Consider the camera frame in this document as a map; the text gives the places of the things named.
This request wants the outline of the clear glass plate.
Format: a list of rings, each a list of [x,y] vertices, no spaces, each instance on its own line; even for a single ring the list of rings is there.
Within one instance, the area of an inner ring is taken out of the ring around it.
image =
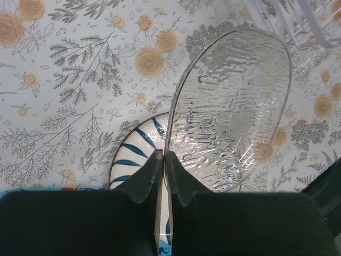
[[[291,56],[276,34],[239,26],[196,53],[169,111],[165,162],[215,193],[229,193],[254,172],[278,129],[291,85]]]

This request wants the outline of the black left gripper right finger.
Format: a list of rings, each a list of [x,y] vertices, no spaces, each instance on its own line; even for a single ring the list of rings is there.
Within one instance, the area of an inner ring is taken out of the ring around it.
[[[165,158],[172,255],[338,255],[313,199],[303,193],[215,193]]]

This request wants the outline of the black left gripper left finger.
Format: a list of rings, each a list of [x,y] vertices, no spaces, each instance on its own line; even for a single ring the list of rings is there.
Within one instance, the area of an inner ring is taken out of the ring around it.
[[[1,255],[157,255],[163,152],[112,190],[1,194]]]

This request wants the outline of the striped white round plate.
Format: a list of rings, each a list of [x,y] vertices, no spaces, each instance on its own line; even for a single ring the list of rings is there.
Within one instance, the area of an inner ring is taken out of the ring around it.
[[[114,189],[138,171],[156,149],[163,149],[166,140],[168,113],[155,115],[137,125],[119,145],[109,175]]]

